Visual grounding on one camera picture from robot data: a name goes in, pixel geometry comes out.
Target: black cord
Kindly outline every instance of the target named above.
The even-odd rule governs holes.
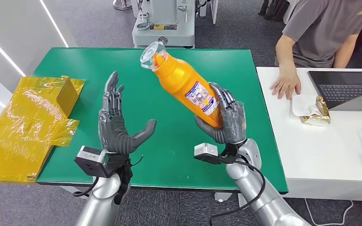
[[[73,196],[74,197],[81,197],[81,196],[85,195],[85,196],[89,197],[90,195],[88,194],[88,192],[90,192],[94,188],[94,186],[98,182],[98,179],[99,179],[99,177],[96,177],[94,183],[92,183],[92,185],[85,192],[74,192]]]
[[[199,7],[196,8],[195,11],[198,11],[201,7],[205,6],[206,3],[210,2],[211,0],[206,0],[202,5],[200,5]]]
[[[242,161],[235,161],[235,163],[239,163],[239,164],[242,164],[242,165],[246,165],[250,168],[253,168],[256,172],[258,172],[260,174],[260,176],[262,177],[262,181],[263,181],[263,184],[262,184],[262,187],[260,188],[260,191],[259,193],[256,195],[255,198],[253,198],[251,201],[249,201],[248,203],[246,203],[245,205],[239,207],[238,209],[235,209],[235,210],[231,210],[231,211],[227,211],[227,212],[224,212],[224,213],[219,213],[219,214],[216,214],[216,215],[213,215],[210,217],[209,219],[209,224],[210,226],[213,226],[212,224],[212,220],[213,218],[216,218],[216,217],[221,217],[221,216],[224,216],[224,215],[228,215],[228,214],[231,214],[231,213],[235,213],[235,212],[238,212],[240,210],[244,210],[246,207],[250,206],[252,203],[254,203],[255,201],[257,201],[260,196],[262,195],[262,193],[264,192],[264,189],[266,188],[266,179],[263,175],[263,173],[260,172],[260,170],[254,166],[252,166],[251,164],[247,163],[247,162],[242,162]]]
[[[133,167],[133,166],[136,166],[138,163],[140,163],[142,161],[142,158],[143,158],[143,155],[141,156],[141,158],[139,159],[139,161],[136,163],[136,164],[131,164],[130,163],[130,166]]]

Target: yellow plastic bag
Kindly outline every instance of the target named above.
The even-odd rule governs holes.
[[[34,182],[52,147],[66,146],[78,121],[68,119],[84,81],[23,77],[0,115],[0,181]]]

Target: floor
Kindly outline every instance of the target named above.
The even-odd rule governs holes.
[[[133,47],[131,10],[114,10],[110,0],[54,1],[79,46]],[[210,11],[206,18],[197,18],[196,48],[248,48],[256,66],[273,66],[274,46],[284,25],[261,18],[257,14],[260,6],[260,0],[219,1],[216,25],[211,23]],[[354,53],[349,67],[362,68],[361,49]],[[286,201],[311,223],[303,199]],[[317,224],[340,223],[350,205],[343,200],[308,202]],[[74,198],[60,187],[0,184],[0,226],[71,226],[84,204],[84,199]],[[219,203],[213,193],[132,189],[116,226],[204,226],[209,216],[237,206],[235,194]],[[217,218],[214,225],[258,226],[258,222],[245,210]],[[362,202],[354,202],[345,225],[362,226]]]

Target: clear bottle cap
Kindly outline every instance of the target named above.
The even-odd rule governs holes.
[[[143,51],[140,58],[141,67],[154,70],[166,59],[167,53],[164,44],[161,41],[155,41]]]

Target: plastic bottle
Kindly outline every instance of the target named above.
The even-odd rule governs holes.
[[[143,68],[151,69],[160,85],[207,124],[222,126],[219,102],[205,81],[187,62],[168,54],[162,42],[150,44],[140,58]]]

